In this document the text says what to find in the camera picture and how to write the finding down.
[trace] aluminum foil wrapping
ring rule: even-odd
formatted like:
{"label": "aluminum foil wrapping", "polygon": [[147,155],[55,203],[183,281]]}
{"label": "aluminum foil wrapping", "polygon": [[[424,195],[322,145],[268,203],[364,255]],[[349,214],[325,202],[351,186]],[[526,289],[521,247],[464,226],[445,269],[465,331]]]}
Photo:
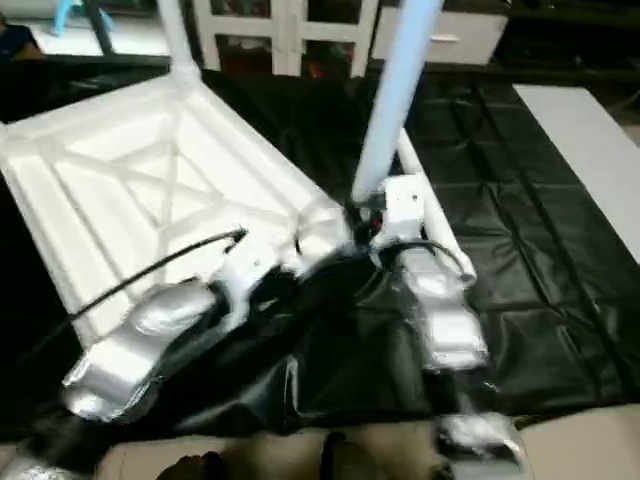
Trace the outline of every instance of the aluminum foil wrapping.
{"label": "aluminum foil wrapping", "polygon": [[62,468],[46,465],[41,461],[20,453],[0,469],[0,480],[81,480],[88,477]]}

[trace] cabinet door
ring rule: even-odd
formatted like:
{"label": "cabinet door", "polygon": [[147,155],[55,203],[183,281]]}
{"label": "cabinet door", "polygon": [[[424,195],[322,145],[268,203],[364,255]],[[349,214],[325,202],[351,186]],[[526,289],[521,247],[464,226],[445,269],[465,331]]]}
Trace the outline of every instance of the cabinet door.
{"label": "cabinet door", "polygon": [[378,0],[288,0],[292,75],[317,69],[363,76]]}
{"label": "cabinet door", "polygon": [[193,0],[205,68],[287,74],[287,0]]}

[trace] light blue pole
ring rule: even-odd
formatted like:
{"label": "light blue pole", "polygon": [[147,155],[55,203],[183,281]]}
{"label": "light blue pole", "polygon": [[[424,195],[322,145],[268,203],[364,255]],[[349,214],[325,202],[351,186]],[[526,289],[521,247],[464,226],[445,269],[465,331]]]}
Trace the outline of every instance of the light blue pole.
{"label": "light blue pole", "polygon": [[364,202],[389,174],[443,0],[404,0],[351,196]]}

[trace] white table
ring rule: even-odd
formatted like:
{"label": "white table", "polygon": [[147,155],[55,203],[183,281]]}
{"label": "white table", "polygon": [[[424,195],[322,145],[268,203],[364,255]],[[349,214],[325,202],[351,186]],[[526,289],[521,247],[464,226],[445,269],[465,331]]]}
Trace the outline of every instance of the white table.
{"label": "white table", "polygon": [[584,88],[515,88],[640,262],[640,149]]}

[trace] white cabinet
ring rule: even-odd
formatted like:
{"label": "white cabinet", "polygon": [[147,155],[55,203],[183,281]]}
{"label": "white cabinet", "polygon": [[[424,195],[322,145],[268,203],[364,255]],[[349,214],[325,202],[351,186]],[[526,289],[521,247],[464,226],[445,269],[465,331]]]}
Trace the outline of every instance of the white cabinet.
{"label": "white cabinet", "polygon": [[[398,9],[385,7],[372,58],[386,60],[396,29]],[[498,45],[507,18],[502,15],[442,12],[431,37],[426,61],[486,65]]]}
{"label": "white cabinet", "polygon": [[212,11],[210,0],[193,0],[204,66],[220,69],[220,36],[266,42],[271,50],[272,72],[293,76],[301,74],[306,42],[338,42],[352,45],[351,76],[363,76],[379,0],[360,1],[357,23],[332,23],[310,21],[307,0],[270,0],[264,16],[221,15]]}

